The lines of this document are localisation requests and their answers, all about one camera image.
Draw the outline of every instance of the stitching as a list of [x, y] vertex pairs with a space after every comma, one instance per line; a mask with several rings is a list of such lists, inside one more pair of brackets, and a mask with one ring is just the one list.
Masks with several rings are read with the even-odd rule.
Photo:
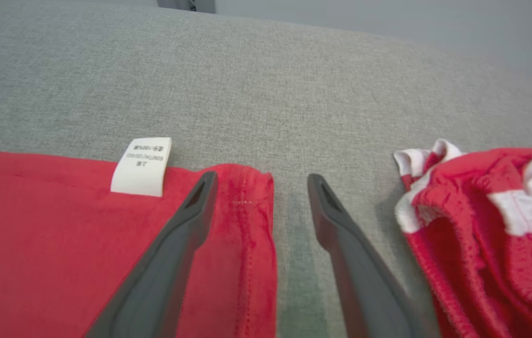
[[[239, 170], [241, 173], [241, 176], [243, 176], [243, 182], [240, 186], [241, 188], [241, 191], [240, 191], [240, 195], [241, 195], [241, 201], [246, 201], [245, 197], [246, 197], [246, 192], [245, 192], [245, 187], [246, 187], [246, 184], [247, 184], [247, 177], [245, 175], [245, 173], [243, 173], [243, 169], [240, 169]], [[239, 291], [238, 291], [238, 298], [237, 298], [237, 308], [238, 310], [239, 309], [242, 309], [243, 312], [242, 313], [238, 313], [237, 314], [237, 322], [236, 322], [236, 331], [235, 331], [235, 337], [237, 338], [240, 338], [240, 337], [246, 337], [247, 336], [247, 331], [249, 329], [249, 294], [248, 295], [245, 295], [245, 288], [244, 288], [244, 282], [245, 284], [247, 285], [247, 287], [249, 288], [249, 280], [248, 280], [248, 270], [249, 270], [249, 265], [247, 264], [248, 261], [249, 261], [249, 244], [247, 243], [247, 231], [249, 229], [249, 227], [244, 227], [244, 224], [247, 223], [246, 221], [246, 216], [244, 215], [244, 213], [246, 212], [245, 208], [244, 207], [241, 207], [242, 203], [234, 203], [235, 201], [232, 201], [230, 202], [230, 205], [233, 206], [233, 208], [236, 210], [236, 220], [237, 220], [237, 225], [239, 227], [239, 231], [240, 231], [240, 242], [241, 242], [241, 245], [242, 245], [242, 259], [241, 259], [241, 266], [240, 266], [240, 271], [239, 271]]]
[[512, 198], [512, 202], [517, 207], [518, 213], [520, 214], [521, 218], [524, 220], [525, 224], [527, 224], [527, 229], [525, 229], [525, 233], [530, 233], [532, 230], [532, 226], [528, 222], [528, 219], [525, 217], [523, 211], [521, 210], [521, 206], [518, 204], [517, 200], [514, 197], [514, 191], [510, 191], [510, 197]]
[[[245, 188], [247, 187], [247, 176], [244, 175], [243, 179], [243, 200], [245, 200], [245, 197], [247, 197], [247, 191]], [[250, 308], [251, 308], [251, 269], [252, 269], [252, 250], [251, 250], [251, 226], [249, 226], [249, 215], [247, 212], [247, 208], [243, 208], [243, 215], [244, 215], [244, 222], [243, 225], [247, 227], [247, 241], [245, 242], [245, 246], [247, 247], [247, 271], [246, 271], [246, 278], [245, 281], [247, 283], [247, 307], [245, 308], [245, 333], [244, 336], [249, 336], [249, 328], [251, 327], [251, 316], [250, 316]]]

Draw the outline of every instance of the crumpled red cloth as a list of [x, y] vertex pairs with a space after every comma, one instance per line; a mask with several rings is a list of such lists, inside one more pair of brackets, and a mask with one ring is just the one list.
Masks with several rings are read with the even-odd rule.
[[395, 216], [442, 335], [532, 337], [532, 149], [464, 154], [439, 139], [395, 160], [408, 190]]
[[[85, 334], [202, 171], [168, 168], [161, 198], [109, 191], [116, 163], [0, 152], [0, 337]], [[219, 175], [177, 336], [274, 338], [270, 174]]]

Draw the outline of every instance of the clothing label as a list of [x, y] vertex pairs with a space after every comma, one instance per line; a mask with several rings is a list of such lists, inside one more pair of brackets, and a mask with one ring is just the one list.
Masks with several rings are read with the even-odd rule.
[[170, 137], [136, 138], [114, 170], [110, 191], [161, 197]]

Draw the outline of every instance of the gray fabric surface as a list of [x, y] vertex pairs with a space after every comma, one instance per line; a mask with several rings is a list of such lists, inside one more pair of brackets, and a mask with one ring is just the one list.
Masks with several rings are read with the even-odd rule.
[[395, 223], [392, 152], [445, 137], [532, 147], [532, 84], [404, 41], [163, 8], [0, 2], [0, 150], [118, 161], [173, 138], [170, 166], [275, 180], [278, 335], [344, 336], [305, 180], [322, 174], [420, 312], [427, 284]]

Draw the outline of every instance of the red fabric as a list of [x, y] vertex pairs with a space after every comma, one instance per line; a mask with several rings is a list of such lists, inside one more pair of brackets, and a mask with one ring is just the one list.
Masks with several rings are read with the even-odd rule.
[[[532, 233], [506, 233], [489, 198], [525, 189], [532, 149], [441, 160], [432, 153], [423, 164], [430, 179], [411, 201], [420, 229], [405, 235], [431, 285], [442, 335], [532, 337]], [[418, 179], [402, 177], [407, 190]]]
[[[0, 153], [0, 337], [83, 336], [202, 172], [168, 168], [164, 197], [109, 191], [116, 163]], [[275, 335], [273, 180], [217, 165], [177, 336]]]

